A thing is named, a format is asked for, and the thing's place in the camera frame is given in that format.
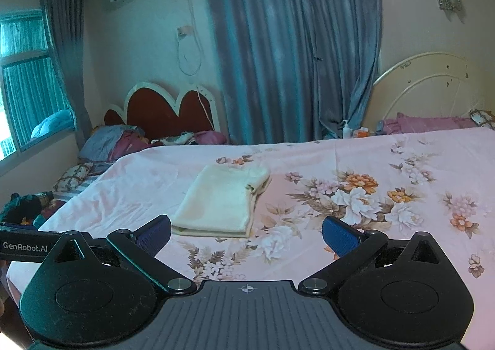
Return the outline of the pink floral bed sheet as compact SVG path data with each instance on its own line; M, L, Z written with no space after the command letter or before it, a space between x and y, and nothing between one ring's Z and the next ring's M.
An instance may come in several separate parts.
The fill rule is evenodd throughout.
M209 165L270 183L246 238L174 234L160 262L196 283L168 294L106 241L171 222ZM329 294L303 279L338 255L335 217L384 233L376 258ZM43 261L8 261L36 349L491 349L494 133L441 130L303 144L161 146L125 156L41 228Z

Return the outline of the patterned diamond cushion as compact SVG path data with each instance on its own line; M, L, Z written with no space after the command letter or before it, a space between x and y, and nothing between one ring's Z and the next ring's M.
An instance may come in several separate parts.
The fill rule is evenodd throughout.
M53 190L55 192L73 191L91 174L94 164L85 162L75 165L65 171L55 182Z

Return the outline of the window with teal curtain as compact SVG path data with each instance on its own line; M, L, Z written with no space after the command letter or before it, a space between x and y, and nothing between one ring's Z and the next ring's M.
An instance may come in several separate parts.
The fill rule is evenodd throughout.
M41 11L1 15L1 158L74 128Z

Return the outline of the grey window side curtain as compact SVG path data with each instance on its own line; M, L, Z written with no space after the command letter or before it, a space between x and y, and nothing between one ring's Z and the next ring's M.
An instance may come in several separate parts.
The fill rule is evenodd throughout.
M40 0L54 70L72 109L75 140L83 147L92 132L85 104L84 0Z

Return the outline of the dark clothes pile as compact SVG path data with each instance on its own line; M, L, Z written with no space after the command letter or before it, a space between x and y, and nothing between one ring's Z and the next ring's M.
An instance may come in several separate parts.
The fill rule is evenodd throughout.
M39 229L45 222L42 212L48 208L53 199L54 194L52 192L40 192L24 196L14 192L11 194L10 201L1 211L1 222Z

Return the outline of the red heart-shaped headboard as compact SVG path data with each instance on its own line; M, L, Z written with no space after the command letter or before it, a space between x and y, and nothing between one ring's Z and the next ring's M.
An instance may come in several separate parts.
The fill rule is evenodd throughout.
M123 107L110 105L103 122L136 126L148 140L221 130L215 98L200 85L188 85L175 97L159 84L136 84L128 91Z

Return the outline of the patterned cushion right bed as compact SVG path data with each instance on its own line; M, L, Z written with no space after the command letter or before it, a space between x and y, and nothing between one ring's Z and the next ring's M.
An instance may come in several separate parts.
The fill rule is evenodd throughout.
M470 113L471 120L482 128L495 130L495 116L489 110L472 110Z

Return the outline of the magenta pillow right bed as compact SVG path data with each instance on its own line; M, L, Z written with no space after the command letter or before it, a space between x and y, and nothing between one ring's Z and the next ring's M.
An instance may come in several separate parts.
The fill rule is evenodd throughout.
M377 122L378 135L425 133L437 130L458 130L476 128L470 118L462 117L415 117L397 113L395 118Z

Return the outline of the cream round headboard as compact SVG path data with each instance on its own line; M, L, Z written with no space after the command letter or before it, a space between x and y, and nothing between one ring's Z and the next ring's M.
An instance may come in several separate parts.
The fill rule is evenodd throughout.
M398 113L420 118L494 111L494 77L451 53L421 53L394 65L373 84L363 126L373 130Z

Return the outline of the cream knitted sweater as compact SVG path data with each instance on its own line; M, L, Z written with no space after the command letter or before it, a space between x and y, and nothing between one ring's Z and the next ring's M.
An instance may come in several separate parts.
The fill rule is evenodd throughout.
M172 231L184 236L246 238L258 197L269 183L270 172L261 166L206 166L171 217Z

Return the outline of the orange small box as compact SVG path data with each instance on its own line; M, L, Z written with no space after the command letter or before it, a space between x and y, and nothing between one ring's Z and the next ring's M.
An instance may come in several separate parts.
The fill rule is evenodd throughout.
M370 132L369 132L368 128L365 128L365 127L362 127L362 128L359 128L359 129L353 131L353 137L354 138L364 138L364 137L369 137L369 136L370 136Z

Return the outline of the blue grey curtain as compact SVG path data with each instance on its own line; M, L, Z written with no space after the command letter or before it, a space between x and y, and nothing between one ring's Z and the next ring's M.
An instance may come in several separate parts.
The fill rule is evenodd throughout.
M382 0L208 0L229 136L241 145L337 138L363 123Z

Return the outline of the blue grey pillow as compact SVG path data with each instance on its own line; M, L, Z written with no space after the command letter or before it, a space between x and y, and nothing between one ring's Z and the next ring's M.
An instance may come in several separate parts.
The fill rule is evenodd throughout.
M78 158L85 162L108 162L110 153L125 130L123 125L107 125L96 128L80 149Z

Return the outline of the white pump bottle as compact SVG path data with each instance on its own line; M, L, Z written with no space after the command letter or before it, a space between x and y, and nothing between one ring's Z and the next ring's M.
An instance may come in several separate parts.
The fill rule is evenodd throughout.
M344 122L344 125L342 128L342 138L343 139L350 139L351 133L352 133L351 127L348 124L348 121L346 119L344 119L343 122Z

